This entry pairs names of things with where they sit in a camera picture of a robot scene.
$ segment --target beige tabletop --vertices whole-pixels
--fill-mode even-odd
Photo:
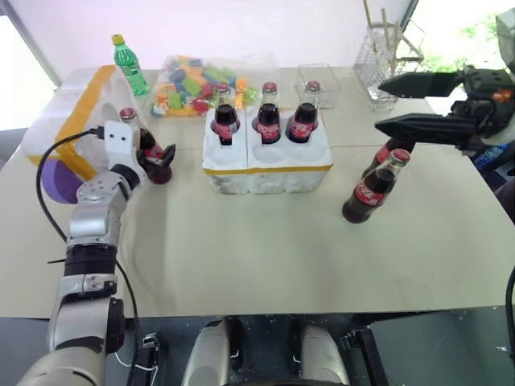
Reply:
[[[322,112],[334,167],[311,193],[218,195],[201,169],[202,120],[149,121],[162,144],[179,149],[171,182],[138,189],[123,219],[118,258],[141,316],[503,303],[515,228],[452,147],[417,146],[385,205],[364,224],[344,220],[343,202],[385,141],[374,120],[430,110],[424,101],[400,101],[392,113],[371,113],[352,72],[337,73],[339,104]],[[294,75],[283,71],[281,81]],[[64,245],[38,206],[35,167],[20,151],[0,173],[0,187],[0,316],[47,318],[63,267],[45,261],[62,257]],[[49,207],[66,228],[72,208]],[[122,282],[119,295],[130,304]]]

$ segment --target metal wire basket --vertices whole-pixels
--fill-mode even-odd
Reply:
[[[398,37],[395,56],[402,56],[394,57],[388,50],[385,26],[382,23],[373,23],[354,64],[354,71],[369,97],[372,109],[392,109],[397,98],[381,91],[379,85],[391,76],[414,71],[423,60],[422,53],[402,33],[395,33],[398,28],[396,24],[388,23],[387,28],[390,37]]]

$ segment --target gray floor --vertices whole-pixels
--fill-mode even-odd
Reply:
[[[6,162],[14,153],[26,129],[13,129],[0,131],[0,159]]]
[[[295,318],[324,325],[337,339],[351,326],[350,317],[344,314],[242,317],[244,365],[232,375],[232,381],[291,378],[286,341],[288,327]],[[210,320],[142,319],[143,330],[158,331],[169,346],[160,361],[155,386],[180,384],[196,335]],[[46,352],[46,327],[46,321],[0,318],[1,385],[15,384]],[[372,328],[392,386],[513,384],[513,365],[500,348],[508,344],[502,308],[424,314],[378,322]],[[131,342],[129,336],[119,353],[126,362],[130,361]],[[363,363],[359,359],[352,362],[352,385],[369,385]],[[127,370],[110,355],[106,384],[124,384],[126,374]]]

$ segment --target white foam box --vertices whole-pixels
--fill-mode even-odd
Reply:
[[[211,130],[215,110],[206,114],[202,168],[212,187],[224,195],[244,195],[249,192],[245,110],[236,110],[239,130],[233,134],[233,144],[222,146],[218,134]]]
[[[90,82],[99,68],[86,68],[72,72],[52,99],[43,109],[39,118],[26,131],[22,140],[22,149],[27,156],[40,156],[54,143],[61,127],[75,109],[88,114],[88,121],[77,131],[104,125],[107,120],[119,121],[118,112],[124,107],[136,109],[143,124],[145,117],[141,114],[122,70],[114,66],[105,66],[104,71],[112,67],[113,72],[101,85],[100,95],[93,107],[88,101],[80,102],[81,97],[90,86]],[[104,142],[92,135],[79,139],[75,144],[76,152],[84,157],[95,170],[106,170],[107,156]]]
[[[286,136],[286,124],[294,110],[280,110],[281,138],[263,145],[252,121],[258,109],[247,109],[247,158],[251,193],[300,193],[313,191],[332,167],[331,147],[319,115],[318,127],[307,143],[295,143]]]

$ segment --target green plastic bottle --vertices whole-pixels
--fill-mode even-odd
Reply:
[[[129,81],[132,92],[135,96],[146,95],[149,92],[148,84],[139,67],[138,57],[127,47],[126,41],[121,35],[111,37],[114,43],[114,63],[122,69],[123,74]]]

